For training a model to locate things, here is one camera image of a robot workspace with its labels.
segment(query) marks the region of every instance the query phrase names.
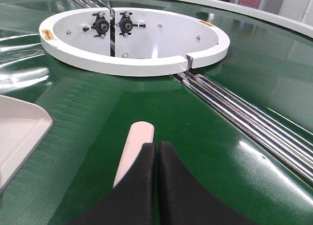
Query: green conveyor belt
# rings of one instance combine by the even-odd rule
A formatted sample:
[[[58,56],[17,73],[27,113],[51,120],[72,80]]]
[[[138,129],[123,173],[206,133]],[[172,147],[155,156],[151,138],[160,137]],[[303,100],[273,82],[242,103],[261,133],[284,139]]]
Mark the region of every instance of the green conveyor belt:
[[[312,39],[191,3],[101,1],[210,20],[231,46],[224,60],[194,72],[313,142]],[[243,215],[262,225],[313,224],[313,189],[172,76],[99,74],[47,54],[39,24],[77,8],[71,0],[0,0],[0,94],[36,103],[54,121],[0,195],[1,225],[59,225],[90,208],[111,191],[129,127],[140,120],[155,126],[155,143],[171,141],[200,182]]]

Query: steel guide rail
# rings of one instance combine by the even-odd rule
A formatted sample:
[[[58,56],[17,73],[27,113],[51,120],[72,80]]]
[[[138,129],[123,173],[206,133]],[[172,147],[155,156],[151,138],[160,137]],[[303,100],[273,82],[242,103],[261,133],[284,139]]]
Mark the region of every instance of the steel guide rail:
[[[92,8],[93,6],[89,5],[85,0],[73,0],[75,3],[80,5],[83,8]]]
[[[97,5],[95,2],[91,0],[82,0],[82,1],[84,1],[87,5],[90,5],[91,7],[100,7],[99,5]]]
[[[259,143],[280,163],[313,186],[313,151],[277,126],[265,115],[244,103],[232,92],[208,78],[190,72],[174,75],[218,113]]]

